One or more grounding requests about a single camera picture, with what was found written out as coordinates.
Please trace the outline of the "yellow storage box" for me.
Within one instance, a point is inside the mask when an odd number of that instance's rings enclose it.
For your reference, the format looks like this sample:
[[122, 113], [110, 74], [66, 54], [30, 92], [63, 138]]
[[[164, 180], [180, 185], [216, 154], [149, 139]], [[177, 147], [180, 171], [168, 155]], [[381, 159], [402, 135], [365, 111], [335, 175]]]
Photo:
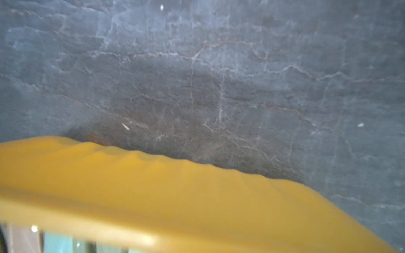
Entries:
[[1, 222], [145, 253], [393, 253], [300, 183], [37, 137], [1, 144]]

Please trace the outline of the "pink fruit knife in box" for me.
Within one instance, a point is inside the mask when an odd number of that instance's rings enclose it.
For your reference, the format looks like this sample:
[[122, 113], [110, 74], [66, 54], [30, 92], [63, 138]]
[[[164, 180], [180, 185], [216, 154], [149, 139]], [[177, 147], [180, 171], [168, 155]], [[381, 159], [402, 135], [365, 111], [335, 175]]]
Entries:
[[6, 247], [8, 253], [42, 253], [42, 234], [37, 227], [24, 228], [6, 225]]

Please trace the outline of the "light green fruit knife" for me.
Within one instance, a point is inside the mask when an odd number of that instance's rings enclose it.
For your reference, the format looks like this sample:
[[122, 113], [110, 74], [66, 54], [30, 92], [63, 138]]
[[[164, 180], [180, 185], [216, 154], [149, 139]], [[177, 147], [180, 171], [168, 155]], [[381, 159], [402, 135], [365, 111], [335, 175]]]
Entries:
[[45, 232], [43, 235], [44, 253], [74, 253], [76, 244], [72, 237]]

